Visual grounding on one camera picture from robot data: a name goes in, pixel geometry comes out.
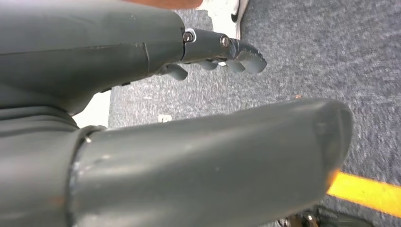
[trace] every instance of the skin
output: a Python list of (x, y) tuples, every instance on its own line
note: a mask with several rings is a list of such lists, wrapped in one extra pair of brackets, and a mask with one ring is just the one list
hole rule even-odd
[(201, 5), (203, 0), (125, 0), (164, 9), (192, 9)]

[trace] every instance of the white sneaker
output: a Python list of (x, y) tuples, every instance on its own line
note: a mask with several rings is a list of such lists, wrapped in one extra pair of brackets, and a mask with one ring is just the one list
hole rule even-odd
[(78, 127), (88, 125), (102, 125), (108, 127), (111, 91), (97, 93), (90, 100), (85, 110), (73, 116)]
[(241, 20), (249, 0), (203, 0), (197, 9), (207, 10), (213, 31), (241, 39)]

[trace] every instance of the bolt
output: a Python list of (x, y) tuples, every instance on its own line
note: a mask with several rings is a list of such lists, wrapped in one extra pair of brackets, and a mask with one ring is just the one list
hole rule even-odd
[(220, 43), (224, 48), (228, 48), (229, 42), (228, 37), (225, 35), (220, 38)]
[(183, 40), (184, 42), (192, 42), (193, 41), (193, 35), (190, 32), (186, 32), (183, 34)]

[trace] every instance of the yellow line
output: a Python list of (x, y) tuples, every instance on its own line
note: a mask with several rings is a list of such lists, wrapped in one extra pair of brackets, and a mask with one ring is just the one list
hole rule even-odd
[(401, 187), (339, 173), (329, 195), (401, 218)]

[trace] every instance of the prosthetic hand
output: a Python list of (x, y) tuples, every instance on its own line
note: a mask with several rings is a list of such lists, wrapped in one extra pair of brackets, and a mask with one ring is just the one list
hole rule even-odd
[(316, 204), (348, 107), (284, 102), (118, 130), (79, 129), (93, 94), (177, 63), (260, 72), (251, 45), (119, 1), (0, 0), (0, 226), (250, 227)]

